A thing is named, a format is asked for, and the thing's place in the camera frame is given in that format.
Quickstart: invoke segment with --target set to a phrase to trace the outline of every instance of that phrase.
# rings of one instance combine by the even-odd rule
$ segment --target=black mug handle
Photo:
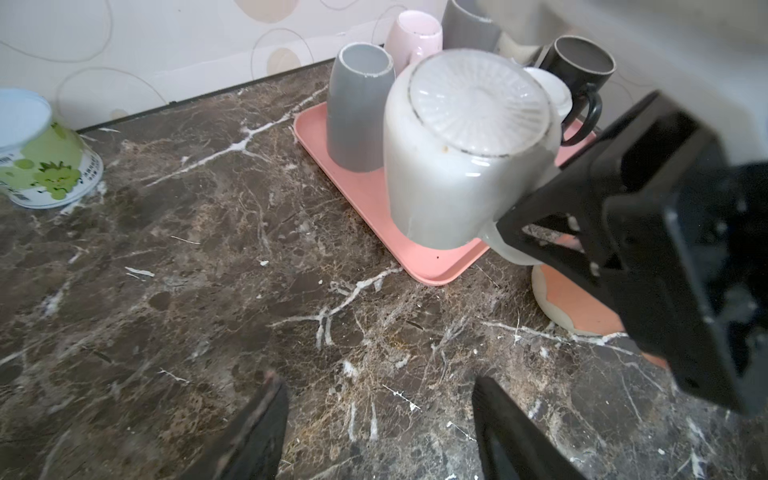
[[[563,131],[563,141],[561,142],[561,145],[564,147],[571,147],[584,140],[598,125],[600,114],[603,113],[603,99],[600,98],[600,94],[598,94],[598,90],[593,84],[587,84],[579,91],[578,96],[587,98],[589,101],[589,110],[587,111],[587,117],[584,119],[584,123],[573,137],[566,139],[565,132]]]

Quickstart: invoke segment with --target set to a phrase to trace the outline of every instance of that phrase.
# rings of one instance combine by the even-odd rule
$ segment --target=green and white container
[[[53,120],[51,105],[0,88],[0,191],[27,208],[54,208],[93,190],[104,164],[80,136]]]

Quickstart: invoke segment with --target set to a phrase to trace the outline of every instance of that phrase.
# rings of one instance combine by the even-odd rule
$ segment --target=black mug
[[[554,41],[539,68],[560,78],[571,91],[574,106],[563,120],[563,133],[584,107],[589,107],[579,131],[571,138],[563,137],[564,146],[576,145],[594,130],[600,120],[603,100],[598,90],[616,71],[616,61],[610,53],[598,47],[592,40],[563,35]]]

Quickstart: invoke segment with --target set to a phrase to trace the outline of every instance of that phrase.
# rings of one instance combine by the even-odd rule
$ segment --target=cartoon grape character
[[[33,185],[45,187],[54,200],[64,200],[80,180],[80,171],[69,165],[65,167],[64,162],[58,162],[58,165],[53,162],[50,164],[42,162],[40,165],[40,171],[33,175],[35,179]]]

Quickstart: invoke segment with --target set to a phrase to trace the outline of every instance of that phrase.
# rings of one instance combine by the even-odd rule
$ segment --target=brown marble surface
[[[267,369],[290,387],[283,479],[481,478],[478,374],[589,478],[768,478],[765,417],[685,395],[628,339],[548,327],[528,268],[402,272],[294,139],[328,76],[88,132],[99,191],[0,201],[1,479],[174,478]]]

